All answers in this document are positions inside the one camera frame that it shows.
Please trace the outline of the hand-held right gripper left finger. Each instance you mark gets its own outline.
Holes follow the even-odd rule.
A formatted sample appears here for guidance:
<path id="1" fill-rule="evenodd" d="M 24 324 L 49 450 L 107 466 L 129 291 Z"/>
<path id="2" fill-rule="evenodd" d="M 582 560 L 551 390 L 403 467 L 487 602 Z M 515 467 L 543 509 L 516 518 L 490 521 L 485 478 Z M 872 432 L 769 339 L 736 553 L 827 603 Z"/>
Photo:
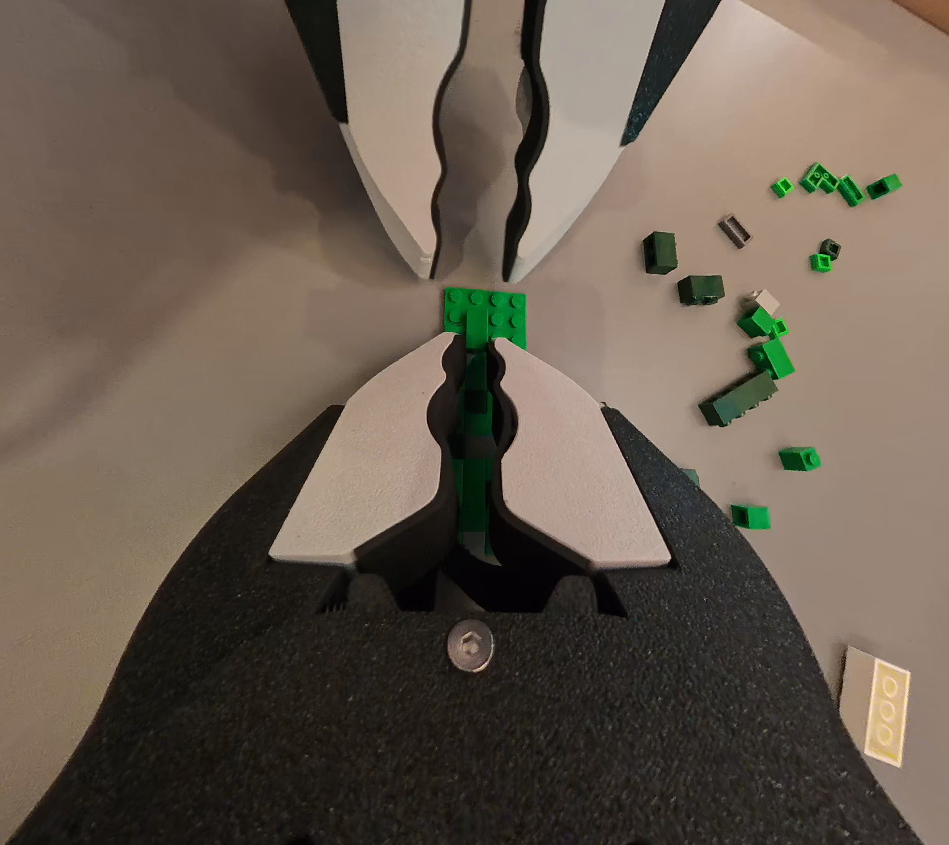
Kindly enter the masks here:
<path id="1" fill-rule="evenodd" d="M 450 441 L 466 345 L 450 332 L 345 403 L 269 556 L 338 567 L 438 567 L 457 541 Z"/>

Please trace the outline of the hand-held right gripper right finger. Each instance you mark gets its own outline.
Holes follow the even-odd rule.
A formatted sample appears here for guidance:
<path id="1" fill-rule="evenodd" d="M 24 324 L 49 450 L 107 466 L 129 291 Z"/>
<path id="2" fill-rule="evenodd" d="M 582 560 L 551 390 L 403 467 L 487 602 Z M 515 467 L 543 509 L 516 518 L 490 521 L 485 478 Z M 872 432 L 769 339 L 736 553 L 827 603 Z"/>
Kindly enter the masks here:
<path id="1" fill-rule="evenodd" d="M 491 342 L 503 427 L 494 550 L 578 570 L 667 567 L 672 554 L 607 423 L 583 387 L 512 341 Z"/>

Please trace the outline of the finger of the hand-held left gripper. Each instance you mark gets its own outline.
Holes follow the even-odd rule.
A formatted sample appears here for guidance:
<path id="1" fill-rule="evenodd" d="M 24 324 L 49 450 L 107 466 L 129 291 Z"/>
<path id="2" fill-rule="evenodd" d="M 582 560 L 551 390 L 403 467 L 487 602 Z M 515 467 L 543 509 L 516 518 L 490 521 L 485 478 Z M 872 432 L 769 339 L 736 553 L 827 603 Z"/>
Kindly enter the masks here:
<path id="1" fill-rule="evenodd" d="M 611 173 L 667 0 L 537 0 L 525 23 L 530 115 L 503 277 L 545 258 Z"/>
<path id="2" fill-rule="evenodd" d="M 445 177 L 441 104 L 468 36 L 471 0 L 336 0 L 345 88 L 340 128 L 401 258 L 433 278 Z"/>

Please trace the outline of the green mosaic brick plate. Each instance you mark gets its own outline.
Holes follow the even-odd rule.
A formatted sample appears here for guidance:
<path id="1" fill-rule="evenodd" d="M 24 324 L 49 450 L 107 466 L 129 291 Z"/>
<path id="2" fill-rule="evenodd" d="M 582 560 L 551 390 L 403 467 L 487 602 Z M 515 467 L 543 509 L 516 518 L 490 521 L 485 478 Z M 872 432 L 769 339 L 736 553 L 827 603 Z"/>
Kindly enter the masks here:
<path id="1" fill-rule="evenodd" d="M 450 438 L 458 493 L 458 539 L 475 557 L 497 565 L 490 536 L 494 437 L 494 371 L 488 346 L 505 339 L 527 347 L 526 296 L 505 290 L 449 287 L 443 324 L 466 347 L 464 381 L 457 396 L 457 424 Z"/>

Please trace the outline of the scattered loose small bricks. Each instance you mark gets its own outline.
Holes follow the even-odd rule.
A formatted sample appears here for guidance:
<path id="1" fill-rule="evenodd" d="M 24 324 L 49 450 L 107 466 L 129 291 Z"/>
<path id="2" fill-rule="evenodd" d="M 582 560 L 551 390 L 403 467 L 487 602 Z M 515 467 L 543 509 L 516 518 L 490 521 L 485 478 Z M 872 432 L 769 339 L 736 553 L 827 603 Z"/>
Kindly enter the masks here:
<path id="1" fill-rule="evenodd" d="M 812 164 L 799 181 L 808 194 L 822 191 L 839 194 L 849 208 L 856 208 L 864 201 L 879 200 L 902 188 L 899 175 L 890 174 L 860 187 L 852 177 L 834 176 L 820 163 Z M 773 184 L 770 189 L 776 198 L 784 198 L 795 188 L 787 177 Z M 747 246 L 751 233 L 734 216 L 719 223 L 719 228 L 737 247 Z M 809 258 L 810 270 L 816 274 L 828 274 L 840 256 L 842 246 L 827 238 Z M 675 253 L 675 235 L 654 231 L 644 239 L 644 259 L 647 273 L 664 275 L 675 270 L 678 260 Z M 718 303 L 725 293 L 723 279 L 718 275 L 691 275 L 677 284 L 680 302 L 685 306 L 708 306 Z M 698 405 L 708 425 L 726 427 L 746 413 L 760 406 L 777 393 L 776 382 L 789 377 L 796 370 L 789 358 L 784 338 L 789 333 L 787 322 L 777 317 L 779 304 L 766 290 L 759 290 L 748 299 L 749 307 L 736 325 L 755 343 L 747 349 L 747 356 L 755 374 L 745 376 L 724 388 Z M 779 450 L 779 461 L 786 471 L 811 472 L 822 464 L 815 448 L 792 447 Z M 768 507 L 732 505 L 733 524 L 751 531 L 769 530 L 771 525 Z"/>

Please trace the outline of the cream brick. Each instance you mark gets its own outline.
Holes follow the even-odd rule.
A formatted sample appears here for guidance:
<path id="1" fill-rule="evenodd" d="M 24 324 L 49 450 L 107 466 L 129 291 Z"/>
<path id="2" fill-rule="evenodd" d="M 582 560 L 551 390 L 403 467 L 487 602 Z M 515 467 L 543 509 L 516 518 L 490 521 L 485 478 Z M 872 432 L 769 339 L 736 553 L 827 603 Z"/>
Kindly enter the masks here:
<path id="1" fill-rule="evenodd" d="M 838 710 L 860 753 L 895 768 L 904 764 L 911 673 L 848 646 Z"/>

